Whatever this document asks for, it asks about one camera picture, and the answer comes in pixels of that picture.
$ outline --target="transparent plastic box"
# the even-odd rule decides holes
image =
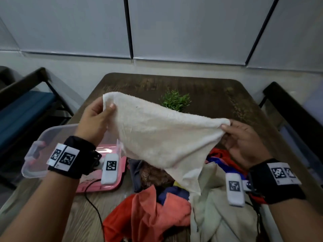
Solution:
[[[26,178],[44,177],[48,168],[46,162],[51,157],[57,143],[64,143],[69,136],[75,133],[77,126],[78,124],[54,126],[43,131],[38,140],[33,142],[25,156],[25,163],[21,169],[22,175]],[[103,140],[98,145],[96,151],[102,154],[103,158],[107,153],[119,154],[118,178],[116,183],[111,185],[102,185],[100,182],[94,183],[89,187],[88,191],[93,192],[114,189],[120,183],[126,165],[126,157],[121,157],[121,143],[117,138],[106,131]],[[85,184],[88,184],[95,179],[100,179],[101,177],[102,170],[96,170],[88,176],[83,176],[77,192],[84,192],[86,188]]]

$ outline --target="dark brown table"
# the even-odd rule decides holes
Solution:
[[[302,189],[309,202],[323,214],[321,187],[292,153],[243,85],[236,80],[110,73],[103,77],[69,123],[78,123],[85,107],[104,93],[118,91],[159,103],[161,96],[171,89],[177,89],[181,94],[190,94],[192,102],[186,108],[187,113],[210,118],[232,118],[251,125],[271,154],[278,160],[289,163],[302,182]],[[25,179],[18,185],[17,190],[0,210],[0,232],[16,216],[39,183],[39,179]],[[127,172],[117,190],[92,193],[89,194],[89,198],[104,219],[131,193],[132,183]],[[166,240],[189,241],[189,234],[184,229]],[[102,241],[98,216],[83,195],[76,195],[74,199],[63,241]]]

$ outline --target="green plant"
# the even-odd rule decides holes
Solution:
[[[178,112],[182,112],[184,107],[190,105],[191,102],[189,94],[181,96],[177,90],[166,92],[165,95],[162,96],[161,101],[162,106]]]

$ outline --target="brown patterned cloth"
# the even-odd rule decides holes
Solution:
[[[144,162],[140,170],[140,181],[142,188],[146,189],[151,185],[167,188],[173,186],[175,180],[166,171]]]

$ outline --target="beige cloth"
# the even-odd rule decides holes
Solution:
[[[111,103],[117,110],[108,130],[123,143],[127,157],[164,169],[200,194],[197,179],[205,158],[224,134],[220,125],[230,121],[180,113],[119,92],[103,95],[104,109]]]
[[[257,215],[251,206],[230,206],[225,172],[214,162],[205,164],[199,177],[201,195],[190,193],[191,241],[256,241]]]

